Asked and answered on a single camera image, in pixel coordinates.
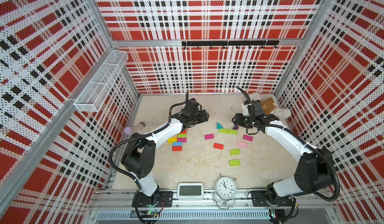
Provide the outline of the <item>yellow rectangular block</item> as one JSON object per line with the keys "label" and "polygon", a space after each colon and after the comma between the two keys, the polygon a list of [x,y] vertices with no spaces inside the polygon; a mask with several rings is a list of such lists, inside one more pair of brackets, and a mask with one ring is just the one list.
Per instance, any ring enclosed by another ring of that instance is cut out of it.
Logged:
{"label": "yellow rectangular block", "polygon": [[178,141],[178,138],[170,138],[168,140],[168,143],[174,143],[174,142],[177,142]]}

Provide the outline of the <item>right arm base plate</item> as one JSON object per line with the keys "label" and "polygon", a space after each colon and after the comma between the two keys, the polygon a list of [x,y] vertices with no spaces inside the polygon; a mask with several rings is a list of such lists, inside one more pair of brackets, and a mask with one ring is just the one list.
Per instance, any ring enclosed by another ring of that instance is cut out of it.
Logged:
{"label": "right arm base plate", "polygon": [[284,197],[279,200],[276,204],[271,204],[267,200],[266,191],[250,191],[249,194],[251,201],[253,203],[253,207],[290,207],[293,205],[293,201],[290,197]]}

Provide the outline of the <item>red block front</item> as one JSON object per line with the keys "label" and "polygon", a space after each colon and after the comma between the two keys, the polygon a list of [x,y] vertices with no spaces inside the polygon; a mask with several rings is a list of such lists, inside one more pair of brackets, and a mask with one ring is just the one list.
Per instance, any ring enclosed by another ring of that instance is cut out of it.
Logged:
{"label": "red block front", "polygon": [[181,152],[183,150],[182,146],[173,146],[172,151],[173,152]]}

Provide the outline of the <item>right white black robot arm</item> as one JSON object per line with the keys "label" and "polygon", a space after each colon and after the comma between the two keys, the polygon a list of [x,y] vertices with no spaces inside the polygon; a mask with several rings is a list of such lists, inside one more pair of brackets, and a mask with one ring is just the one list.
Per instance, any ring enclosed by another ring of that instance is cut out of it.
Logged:
{"label": "right white black robot arm", "polygon": [[317,148],[287,128],[277,116],[266,114],[261,102],[245,101],[242,113],[232,118],[235,125],[246,129],[257,128],[282,145],[297,161],[293,177],[267,186],[266,199],[278,205],[288,196],[314,194],[327,202],[334,202],[340,195],[340,180],[332,153]]}

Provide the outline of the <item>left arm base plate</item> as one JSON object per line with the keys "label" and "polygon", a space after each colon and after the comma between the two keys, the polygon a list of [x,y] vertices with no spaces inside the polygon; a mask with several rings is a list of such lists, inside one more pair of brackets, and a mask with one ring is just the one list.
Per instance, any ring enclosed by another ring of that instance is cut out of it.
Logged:
{"label": "left arm base plate", "polygon": [[168,208],[173,203],[172,191],[159,191],[155,192],[152,196],[148,197],[143,193],[137,191],[136,196],[132,201],[132,207],[137,208]]}

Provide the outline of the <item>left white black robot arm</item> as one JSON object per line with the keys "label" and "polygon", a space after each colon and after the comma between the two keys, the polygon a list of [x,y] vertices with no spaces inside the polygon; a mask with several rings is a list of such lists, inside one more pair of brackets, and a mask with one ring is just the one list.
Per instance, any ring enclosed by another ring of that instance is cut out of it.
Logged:
{"label": "left white black robot arm", "polygon": [[208,120],[209,114],[202,105],[194,98],[186,98],[170,107],[165,124],[145,134],[135,133],[110,150],[108,161],[111,167],[130,177],[138,187],[134,198],[136,205],[139,203],[137,197],[149,207],[154,207],[161,199],[160,187],[151,174],[156,149],[173,136]]}

